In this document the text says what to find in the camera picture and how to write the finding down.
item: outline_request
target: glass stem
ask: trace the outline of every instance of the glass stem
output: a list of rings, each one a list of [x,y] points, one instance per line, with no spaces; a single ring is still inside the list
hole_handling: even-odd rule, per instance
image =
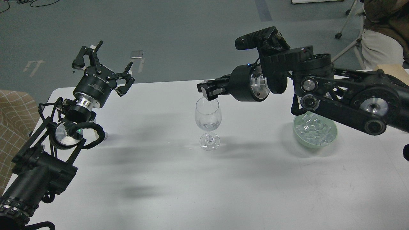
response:
[[[207,142],[208,144],[211,144],[211,143],[214,142],[214,137],[211,135],[211,133],[209,133],[209,135],[207,136],[206,142]]]

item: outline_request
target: brown jacket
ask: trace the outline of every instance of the brown jacket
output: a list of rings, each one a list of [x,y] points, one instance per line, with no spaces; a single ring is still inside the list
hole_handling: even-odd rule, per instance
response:
[[[409,3],[392,11],[397,0],[365,0],[365,28],[397,40],[403,57],[409,63]]]

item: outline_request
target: screw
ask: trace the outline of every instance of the screw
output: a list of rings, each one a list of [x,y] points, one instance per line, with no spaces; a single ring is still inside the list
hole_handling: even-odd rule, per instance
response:
[[[315,89],[316,83],[311,80],[311,79],[307,79],[304,83],[303,83],[303,89],[305,91],[312,91]]]

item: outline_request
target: chair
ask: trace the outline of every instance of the chair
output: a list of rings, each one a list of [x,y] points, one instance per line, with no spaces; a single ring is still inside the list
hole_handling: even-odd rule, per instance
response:
[[[354,1],[353,5],[352,5],[352,7],[351,7],[351,11],[356,8],[356,3],[357,3],[357,1],[358,1],[358,0],[355,0],[355,1]],[[336,38],[336,39],[339,39],[339,38],[341,37],[342,31],[344,30],[344,27],[345,27],[346,23],[348,22],[348,20],[350,19],[350,16],[351,16],[351,15],[352,15],[352,14],[349,12],[347,21],[345,22],[345,24],[344,24],[344,26],[342,27],[341,31],[335,35],[335,38]],[[345,47],[345,48],[344,48],[341,52],[339,52],[337,55],[335,55],[335,56],[331,59],[331,61],[334,62],[335,60],[337,60],[338,58],[340,58],[342,55],[344,55],[346,52],[348,52],[350,49],[353,49],[353,50],[354,50],[354,53],[355,53],[355,56],[356,56],[357,59],[358,59],[358,63],[359,63],[359,65],[360,65],[361,69],[365,69],[364,58],[363,58],[363,56],[362,56],[362,54],[361,54],[361,40],[362,40],[362,34],[363,34],[363,32],[364,32],[364,22],[365,22],[365,11],[364,11],[363,6],[360,7],[360,8],[358,8],[358,9],[356,10],[355,15],[359,16],[359,18],[360,18],[360,31],[359,31],[359,34],[358,34],[357,39],[356,39],[355,41],[351,42],[351,44],[349,44],[347,47]]]
[[[16,153],[40,119],[37,104],[26,92],[0,90],[0,194],[11,177]]]

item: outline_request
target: person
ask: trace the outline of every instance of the person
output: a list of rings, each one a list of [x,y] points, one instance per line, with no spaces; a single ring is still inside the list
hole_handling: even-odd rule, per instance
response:
[[[362,55],[367,69],[378,64],[409,68],[409,0],[364,0]]]

